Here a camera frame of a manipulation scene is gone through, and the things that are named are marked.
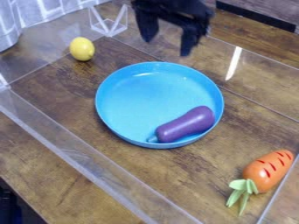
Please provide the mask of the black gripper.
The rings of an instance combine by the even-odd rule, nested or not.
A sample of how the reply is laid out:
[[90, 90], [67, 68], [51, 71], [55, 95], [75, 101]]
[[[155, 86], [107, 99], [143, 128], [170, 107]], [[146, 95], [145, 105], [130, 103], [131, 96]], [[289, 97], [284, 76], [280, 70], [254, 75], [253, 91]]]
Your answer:
[[135, 20], [145, 42], [151, 42], [159, 32], [158, 19], [182, 27], [181, 56], [191, 54], [193, 48], [210, 32], [214, 12], [202, 0], [133, 0]]

